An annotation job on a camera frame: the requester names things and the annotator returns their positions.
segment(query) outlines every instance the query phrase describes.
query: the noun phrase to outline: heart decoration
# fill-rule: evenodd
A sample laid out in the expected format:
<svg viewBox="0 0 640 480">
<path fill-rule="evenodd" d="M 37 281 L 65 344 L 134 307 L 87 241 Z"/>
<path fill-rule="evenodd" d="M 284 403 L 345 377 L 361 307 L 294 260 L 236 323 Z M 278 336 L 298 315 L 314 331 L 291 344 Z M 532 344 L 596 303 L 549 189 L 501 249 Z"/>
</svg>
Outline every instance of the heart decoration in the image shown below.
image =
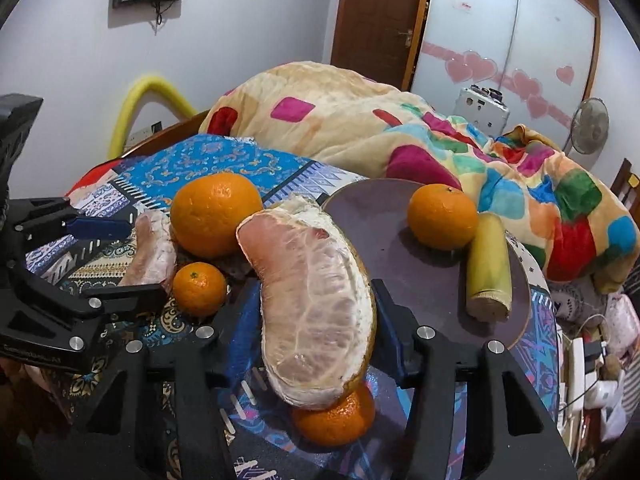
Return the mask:
<svg viewBox="0 0 640 480">
<path fill-rule="evenodd" d="M 474 83 L 491 79 L 498 72 L 498 66 L 493 59 L 480 57 L 480 55 L 473 50 L 465 52 L 464 56 L 465 64 L 471 67 Z"/>
<path fill-rule="evenodd" d="M 532 119 L 539 119 L 549 112 L 549 103 L 542 96 L 530 95 L 527 98 L 527 109 Z"/>
<path fill-rule="evenodd" d="M 556 77 L 565 85 L 571 86 L 571 83 L 574 82 L 574 75 L 574 69 L 570 65 L 556 69 Z"/>
<path fill-rule="evenodd" d="M 471 79 L 474 75 L 472 68 L 465 63 L 463 56 L 456 56 L 447 60 L 444 63 L 449 79 L 454 83 L 462 83 L 468 79 Z"/>
<path fill-rule="evenodd" d="M 526 101 L 529 96 L 540 95 L 542 93 L 542 84 L 534 78 L 530 78 L 524 70 L 516 69 L 511 77 L 515 92 L 520 96 L 522 101 Z"/>
</svg>

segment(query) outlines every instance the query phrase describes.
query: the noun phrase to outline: gray round plate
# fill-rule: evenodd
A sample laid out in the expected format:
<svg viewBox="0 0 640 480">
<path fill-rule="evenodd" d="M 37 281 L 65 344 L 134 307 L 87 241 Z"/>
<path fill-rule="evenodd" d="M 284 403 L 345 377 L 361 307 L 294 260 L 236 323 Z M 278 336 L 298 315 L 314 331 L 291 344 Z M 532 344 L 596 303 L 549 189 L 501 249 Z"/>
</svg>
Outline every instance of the gray round plate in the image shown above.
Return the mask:
<svg viewBox="0 0 640 480">
<path fill-rule="evenodd" d="M 497 339 L 507 348 L 524 333 L 531 313 L 527 277 L 511 246 L 511 315 L 487 324 L 466 313 L 465 251 L 445 253 L 421 245 L 406 224 L 409 199 L 421 184 L 394 178 L 361 180 L 329 197 L 322 208 L 351 241 L 369 277 L 381 278 L 394 303 L 419 324 L 458 343 Z"/>
</svg>

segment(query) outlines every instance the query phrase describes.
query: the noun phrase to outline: colorful blanket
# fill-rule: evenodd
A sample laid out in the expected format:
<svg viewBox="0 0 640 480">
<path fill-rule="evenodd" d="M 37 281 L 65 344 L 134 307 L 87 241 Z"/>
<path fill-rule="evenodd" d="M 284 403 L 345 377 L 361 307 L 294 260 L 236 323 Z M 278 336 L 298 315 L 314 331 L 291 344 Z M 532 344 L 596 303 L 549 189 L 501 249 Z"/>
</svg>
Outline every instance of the colorful blanket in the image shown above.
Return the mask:
<svg viewBox="0 0 640 480">
<path fill-rule="evenodd" d="M 519 125 L 495 140 L 420 96 L 313 62 L 278 66 L 221 97 L 201 132 L 254 137 L 367 177 L 459 187 L 500 215 L 547 279 L 593 274 L 617 290 L 640 254 L 638 228 L 596 177 Z"/>
</svg>

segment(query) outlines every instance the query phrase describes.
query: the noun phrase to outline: wall socket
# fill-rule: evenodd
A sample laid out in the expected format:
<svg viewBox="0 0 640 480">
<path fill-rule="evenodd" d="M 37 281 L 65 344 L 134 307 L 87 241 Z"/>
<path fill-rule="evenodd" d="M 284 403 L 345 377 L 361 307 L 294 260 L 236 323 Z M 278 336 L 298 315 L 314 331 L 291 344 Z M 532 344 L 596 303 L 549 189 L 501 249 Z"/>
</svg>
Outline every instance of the wall socket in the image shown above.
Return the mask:
<svg viewBox="0 0 640 480">
<path fill-rule="evenodd" d="M 156 124 L 152 124 L 151 126 L 142 128 L 141 130 L 138 130 L 136 132 L 131 132 L 129 134 L 129 137 L 127 137 L 127 141 L 124 143 L 123 152 L 130 150 L 137 143 L 142 142 L 145 139 L 148 139 L 153 134 L 156 134 L 161 130 L 162 130 L 162 121 L 158 121 Z"/>
</svg>

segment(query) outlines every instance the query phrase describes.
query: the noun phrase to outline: orange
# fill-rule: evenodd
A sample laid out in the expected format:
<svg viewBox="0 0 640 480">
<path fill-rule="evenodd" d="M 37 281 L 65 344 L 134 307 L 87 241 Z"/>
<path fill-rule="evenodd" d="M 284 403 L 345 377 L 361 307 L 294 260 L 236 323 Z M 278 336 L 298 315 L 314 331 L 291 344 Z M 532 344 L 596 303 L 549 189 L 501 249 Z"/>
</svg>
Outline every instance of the orange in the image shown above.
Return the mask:
<svg viewBox="0 0 640 480">
<path fill-rule="evenodd" d="M 173 293 L 181 311 L 190 316 L 210 316 L 225 303 L 226 279 L 213 265 L 189 264 L 175 273 Z"/>
<path fill-rule="evenodd" d="M 363 381 L 356 390 L 328 410 L 292 409 L 293 422 L 309 441 L 319 446 L 344 446 L 363 436 L 373 424 L 376 405 Z"/>
<path fill-rule="evenodd" d="M 420 243 L 433 249 L 452 251 L 467 245 L 476 234 L 476 205 L 459 189 L 429 184 L 409 200 L 409 228 Z"/>
<path fill-rule="evenodd" d="M 236 229 L 261 209 L 260 192 L 247 177 L 201 176 L 175 194 L 171 226 L 182 248 L 200 258 L 215 258 L 239 250 Z"/>
</svg>

